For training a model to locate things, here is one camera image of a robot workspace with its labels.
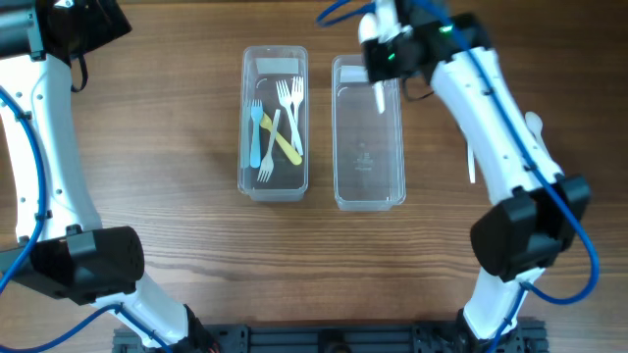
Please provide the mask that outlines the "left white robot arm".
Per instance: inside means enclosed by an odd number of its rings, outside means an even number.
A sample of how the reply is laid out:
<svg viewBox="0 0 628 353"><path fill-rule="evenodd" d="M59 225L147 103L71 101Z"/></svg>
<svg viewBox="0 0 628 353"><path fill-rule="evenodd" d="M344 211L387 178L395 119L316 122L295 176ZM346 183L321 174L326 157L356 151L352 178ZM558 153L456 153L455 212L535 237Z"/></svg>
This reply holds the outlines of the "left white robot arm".
<svg viewBox="0 0 628 353"><path fill-rule="evenodd" d="M110 313L147 348L216 352L218 340L146 272L136 231L103 226L82 171L72 67L130 31L115 0L2 3L1 120L18 245L1 254L1 280Z"/></svg>

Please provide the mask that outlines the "thin white plastic fork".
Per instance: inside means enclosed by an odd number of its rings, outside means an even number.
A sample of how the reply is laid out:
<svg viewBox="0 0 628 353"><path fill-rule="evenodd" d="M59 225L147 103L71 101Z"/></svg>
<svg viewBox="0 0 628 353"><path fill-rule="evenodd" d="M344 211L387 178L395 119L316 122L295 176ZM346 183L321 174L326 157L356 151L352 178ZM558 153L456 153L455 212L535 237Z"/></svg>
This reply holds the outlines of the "thin white plastic fork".
<svg viewBox="0 0 628 353"><path fill-rule="evenodd" d="M275 143L277 132L278 132L280 117L281 117L281 111L277 109L275 112L274 118L272 119L272 128L271 128L271 134L270 134L269 143L267 147L267 152L261 162L261 166L260 166L260 170L258 174L257 180L260 182L268 182L274 169L272 151L273 151L274 143Z"/></svg>

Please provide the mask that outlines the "wide white plastic fork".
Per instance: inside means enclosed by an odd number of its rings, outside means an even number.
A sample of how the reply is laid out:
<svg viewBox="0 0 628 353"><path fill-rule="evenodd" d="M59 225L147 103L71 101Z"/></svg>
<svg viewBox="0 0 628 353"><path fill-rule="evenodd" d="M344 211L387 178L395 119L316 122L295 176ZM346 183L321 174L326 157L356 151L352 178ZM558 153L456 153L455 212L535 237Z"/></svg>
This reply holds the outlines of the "wide white plastic fork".
<svg viewBox="0 0 628 353"><path fill-rule="evenodd" d="M263 104L260 100L252 100L250 118L252 120L252 138L250 146L250 167L259 168L261 165L260 124L264 116Z"/></svg>

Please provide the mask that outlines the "curved white plastic fork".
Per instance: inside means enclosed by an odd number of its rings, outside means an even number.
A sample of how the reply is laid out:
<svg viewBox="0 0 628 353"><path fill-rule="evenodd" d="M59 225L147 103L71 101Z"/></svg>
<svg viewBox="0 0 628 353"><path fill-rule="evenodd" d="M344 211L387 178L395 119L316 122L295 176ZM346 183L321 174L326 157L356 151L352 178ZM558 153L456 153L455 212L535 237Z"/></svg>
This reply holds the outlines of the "curved white plastic fork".
<svg viewBox="0 0 628 353"><path fill-rule="evenodd" d="M291 137L291 143L296 151L303 155L302 142L298 131L299 107L304 98L303 77L294 76L292 78L291 99L292 99L292 115L296 134Z"/></svg>

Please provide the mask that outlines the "yellow plastic fork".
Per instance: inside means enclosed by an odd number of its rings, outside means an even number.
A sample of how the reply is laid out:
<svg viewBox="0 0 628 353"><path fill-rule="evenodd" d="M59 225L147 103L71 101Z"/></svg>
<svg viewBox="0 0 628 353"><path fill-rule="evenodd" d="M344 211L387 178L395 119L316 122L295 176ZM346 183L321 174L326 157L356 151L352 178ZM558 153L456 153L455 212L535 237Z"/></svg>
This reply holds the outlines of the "yellow plastic fork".
<svg viewBox="0 0 628 353"><path fill-rule="evenodd" d="M261 126L268 131L272 130L273 122L271 118L267 115L263 115L263 119L261 121ZM298 154L298 152L284 139L284 137L277 132L276 134L276 142L279 144L280 148L284 151L285 155L291 161L293 165L299 166L302 164L302 157Z"/></svg>

